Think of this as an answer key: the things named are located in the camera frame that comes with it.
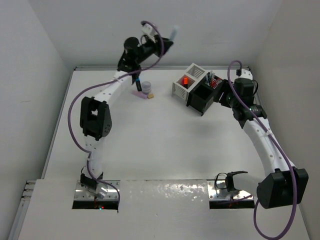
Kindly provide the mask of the light blue highlighter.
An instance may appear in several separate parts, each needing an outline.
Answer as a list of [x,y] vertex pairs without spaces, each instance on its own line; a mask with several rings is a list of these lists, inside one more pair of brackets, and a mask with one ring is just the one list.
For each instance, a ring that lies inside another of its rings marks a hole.
[[172,29],[172,31],[170,33],[170,36],[169,36],[169,40],[170,41],[172,41],[172,42],[174,41],[174,39],[177,36],[178,30],[179,30],[179,26],[178,25],[174,25],[173,29]]

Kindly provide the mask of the blue gel pen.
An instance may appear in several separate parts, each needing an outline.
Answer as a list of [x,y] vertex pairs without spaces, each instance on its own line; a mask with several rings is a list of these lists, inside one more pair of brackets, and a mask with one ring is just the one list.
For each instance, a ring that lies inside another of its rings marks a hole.
[[211,81],[211,79],[210,79],[210,73],[207,73],[207,74],[205,75],[205,83],[206,83],[208,86],[210,86],[210,81]]

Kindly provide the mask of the round translucent tape dispenser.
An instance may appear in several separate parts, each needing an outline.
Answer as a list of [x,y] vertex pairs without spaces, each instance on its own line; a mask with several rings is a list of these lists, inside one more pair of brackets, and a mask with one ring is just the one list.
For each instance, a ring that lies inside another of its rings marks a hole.
[[143,93],[149,94],[152,91],[152,85],[149,81],[143,81],[140,85]]

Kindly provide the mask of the orange cap black highlighter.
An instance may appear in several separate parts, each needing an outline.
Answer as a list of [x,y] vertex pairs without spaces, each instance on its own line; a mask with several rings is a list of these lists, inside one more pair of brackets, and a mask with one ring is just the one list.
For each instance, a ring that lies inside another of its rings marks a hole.
[[187,89],[188,88],[188,84],[189,84],[189,79],[187,77],[184,77],[183,81],[182,81],[182,86]]

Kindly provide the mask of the lilac highlighter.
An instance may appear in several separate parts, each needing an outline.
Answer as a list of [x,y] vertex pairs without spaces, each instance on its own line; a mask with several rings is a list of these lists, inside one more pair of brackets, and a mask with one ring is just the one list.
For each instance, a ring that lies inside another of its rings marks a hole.
[[141,99],[148,99],[148,95],[147,94],[144,94],[142,91],[135,91],[135,90],[133,90],[132,92],[131,92],[134,96],[136,96],[136,97],[139,97],[139,98],[141,98]]

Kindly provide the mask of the blue cap black highlighter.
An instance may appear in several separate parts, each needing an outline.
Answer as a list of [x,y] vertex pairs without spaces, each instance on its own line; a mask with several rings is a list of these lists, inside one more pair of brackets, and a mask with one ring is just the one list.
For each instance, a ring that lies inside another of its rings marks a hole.
[[141,91],[142,91],[142,87],[141,87],[141,81],[140,81],[139,78],[137,78],[137,79],[135,80],[135,85],[136,85],[137,91],[138,91],[138,92],[141,92]]

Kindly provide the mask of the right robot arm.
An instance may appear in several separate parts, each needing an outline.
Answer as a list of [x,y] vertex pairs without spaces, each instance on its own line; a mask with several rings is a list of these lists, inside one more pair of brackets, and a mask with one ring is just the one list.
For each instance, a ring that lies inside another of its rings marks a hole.
[[215,101],[231,108],[233,117],[250,138],[263,165],[265,178],[255,178],[247,171],[227,173],[227,191],[244,190],[254,194],[265,209],[300,204],[309,180],[304,168],[298,169],[285,161],[261,105],[254,103],[254,83],[248,78],[237,78],[234,83],[226,79],[215,86]]

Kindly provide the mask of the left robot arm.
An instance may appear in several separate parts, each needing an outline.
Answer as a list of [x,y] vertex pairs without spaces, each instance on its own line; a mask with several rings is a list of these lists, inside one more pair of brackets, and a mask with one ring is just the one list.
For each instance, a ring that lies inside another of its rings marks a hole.
[[95,96],[85,96],[80,106],[80,127],[85,139],[84,150],[88,154],[85,167],[80,175],[82,185],[99,192],[99,187],[108,189],[111,184],[103,181],[103,141],[112,128],[111,105],[127,87],[137,84],[141,63],[151,55],[162,58],[174,44],[173,39],[144,35],[144,43],[136,37],[124,41],[123,53],[117,64],[113,79]]

